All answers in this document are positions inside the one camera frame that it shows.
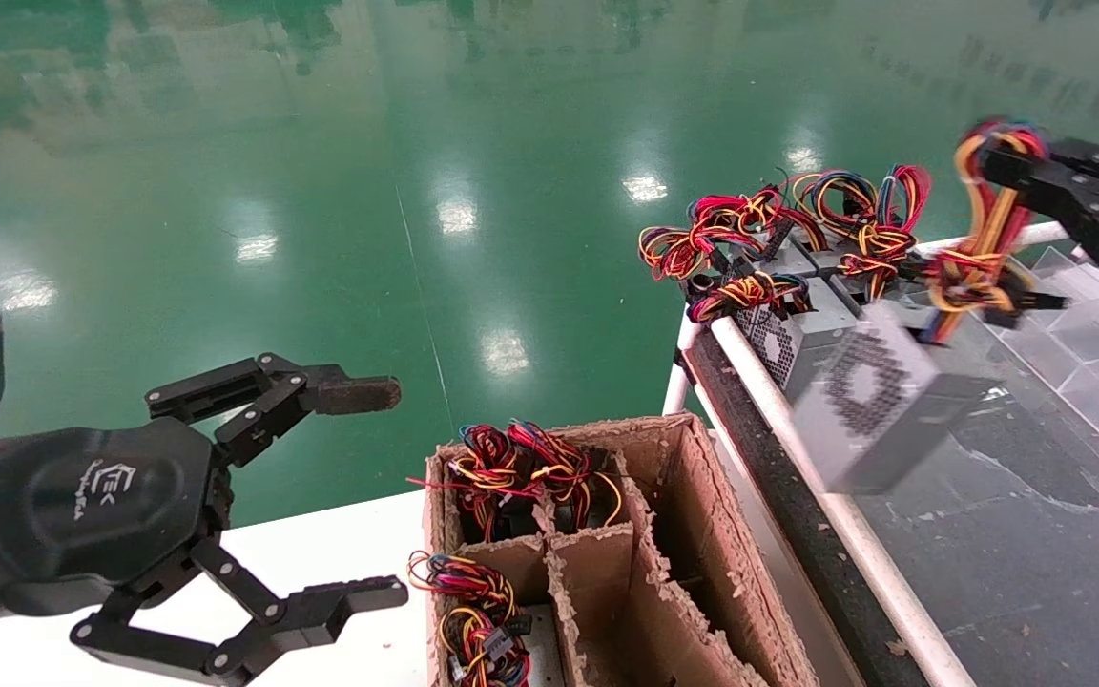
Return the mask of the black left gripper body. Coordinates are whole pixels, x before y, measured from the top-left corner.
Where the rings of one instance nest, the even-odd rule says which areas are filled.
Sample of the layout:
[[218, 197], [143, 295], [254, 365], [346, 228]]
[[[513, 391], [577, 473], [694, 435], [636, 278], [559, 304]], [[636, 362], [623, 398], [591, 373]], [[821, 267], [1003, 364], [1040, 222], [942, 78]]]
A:
[[176, 419], [0, 439], [0, 584], [182, 584], [217, 538], [221, 448]]

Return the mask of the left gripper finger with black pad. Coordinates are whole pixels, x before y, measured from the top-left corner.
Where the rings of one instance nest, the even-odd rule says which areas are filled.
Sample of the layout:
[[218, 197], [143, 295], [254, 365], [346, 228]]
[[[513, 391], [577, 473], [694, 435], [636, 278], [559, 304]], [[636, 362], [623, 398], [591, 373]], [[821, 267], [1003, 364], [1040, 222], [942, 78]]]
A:
[[[140, 609], [160, 603], [201, 574], [249, 614], [236, 634], [211, 644], [132, 625]], [[201, 539], [110, 592], [74, 627], [70, 641], [116, 668], [209, 686], [249, 686], [284, 654], [332, 645], [353, 616], [398, 608], [408, 598], [406, 583], [396, 575], [319, 584], [278, 597], [215, 539]]]

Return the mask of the left gripper finger worn pad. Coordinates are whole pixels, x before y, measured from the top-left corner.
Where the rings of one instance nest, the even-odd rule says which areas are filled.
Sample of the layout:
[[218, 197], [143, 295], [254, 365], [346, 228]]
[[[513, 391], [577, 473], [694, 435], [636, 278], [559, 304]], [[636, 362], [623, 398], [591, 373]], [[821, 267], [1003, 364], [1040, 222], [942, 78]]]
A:
[[196, 425], [231, 412], [214, 434], [217, 468], [245, 467], [309, 414], [384, 412], [400, 403], [395, 377], [353, 378], [336, 364], [299, 365], [275, 353], [244, 358], [145, 395], [149, 417]]

